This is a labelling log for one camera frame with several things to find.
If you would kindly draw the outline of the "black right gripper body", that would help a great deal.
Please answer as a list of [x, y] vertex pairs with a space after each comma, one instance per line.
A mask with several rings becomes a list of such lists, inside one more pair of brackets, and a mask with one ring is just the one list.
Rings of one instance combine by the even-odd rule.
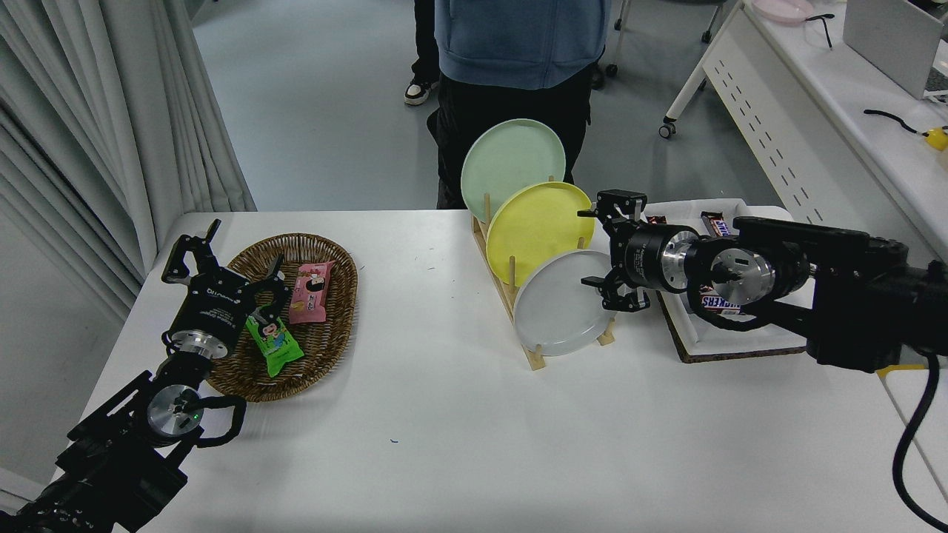
[[668, 290], [661, 254], [668, 226], [640, 221], [610, 222], [610, 283]]

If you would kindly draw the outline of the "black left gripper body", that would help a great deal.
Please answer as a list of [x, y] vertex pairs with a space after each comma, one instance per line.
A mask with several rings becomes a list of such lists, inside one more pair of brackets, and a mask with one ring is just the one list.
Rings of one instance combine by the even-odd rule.
[[235, 271], [190, 277], [186, 299], [170, 325], [170, 338], [178, 341], [187, 332], [201, 332], [227, 349], [234, 348], [252, 311], [249, 286], [250, 280]]

